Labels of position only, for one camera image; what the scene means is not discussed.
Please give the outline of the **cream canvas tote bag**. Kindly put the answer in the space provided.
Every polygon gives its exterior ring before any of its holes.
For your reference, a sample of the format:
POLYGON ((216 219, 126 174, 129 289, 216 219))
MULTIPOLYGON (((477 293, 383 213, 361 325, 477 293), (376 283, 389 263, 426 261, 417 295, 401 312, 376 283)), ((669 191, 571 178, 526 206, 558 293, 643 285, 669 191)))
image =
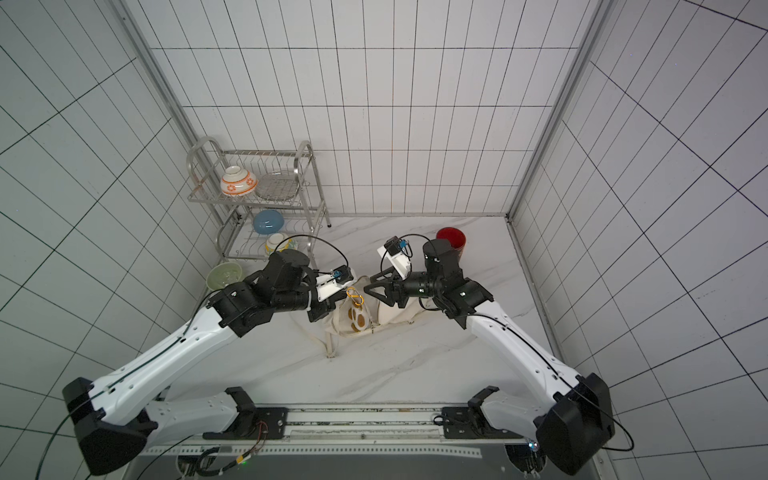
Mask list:
POLYGON ((428 313, 417 299, 407 300, 404 309, 390 307, 363 292, 369 284, 369 277, 362 276, 348 287, 336 309, 316 322, 317 330, 308 329, 291 317, 295 328, 315 343, 326 358, 334 358, 337 343, 343 339, 358 339, 401 324, 413 324, 428 313))

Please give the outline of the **brown plush keychain decoration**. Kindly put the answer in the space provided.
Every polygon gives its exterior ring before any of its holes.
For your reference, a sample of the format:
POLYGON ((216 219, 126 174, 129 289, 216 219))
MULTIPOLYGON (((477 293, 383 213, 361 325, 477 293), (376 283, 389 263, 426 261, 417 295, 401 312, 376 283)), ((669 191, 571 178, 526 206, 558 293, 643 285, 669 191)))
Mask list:
POLYGON ((362 294, 354 287, 346 289, 347 299, 351 302, 348 309, 351 328, 354 332, 363 332, 371 326, 370 314, 362 294))

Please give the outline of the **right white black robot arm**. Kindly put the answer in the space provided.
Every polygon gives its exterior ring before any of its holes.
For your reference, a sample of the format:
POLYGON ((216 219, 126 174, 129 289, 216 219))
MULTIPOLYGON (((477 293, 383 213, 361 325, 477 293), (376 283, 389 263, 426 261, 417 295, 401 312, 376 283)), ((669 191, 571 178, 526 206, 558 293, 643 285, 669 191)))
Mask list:
POLYGON ((466 277, 459 254, 444 239, 423 245, 425 268, 414 270, 407 241, 390 238, 377 250, 390 266, 365 292, 399 308, 429 299, 447 318, 499 353, 528 387, 530 401, 487 387, 473 398, 491 429, 527 438, 552 464, 577 474, 615 435, 610 392, 596 374, 580 375, 548 354, 504 312, 490 291, 466 277))

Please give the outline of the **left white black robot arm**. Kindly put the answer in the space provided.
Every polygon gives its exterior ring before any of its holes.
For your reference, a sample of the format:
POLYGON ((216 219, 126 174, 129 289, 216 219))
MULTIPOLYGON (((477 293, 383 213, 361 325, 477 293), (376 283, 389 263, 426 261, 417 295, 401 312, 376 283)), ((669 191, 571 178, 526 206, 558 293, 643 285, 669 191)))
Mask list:
POLYGON ((348 265, 321 273, 298 250, 275 252, 263 269, 212 292, 187 324, 133 361, 96 380, 70 382, 62 394, 90 474, 112 473, 155 444, 195 435, 250 439, 264 431, 258 407, 241 387, 197 400, 159 396, 277 313, 304 312, 312 322, 324 318, 346 299, 353 282, 348 265))

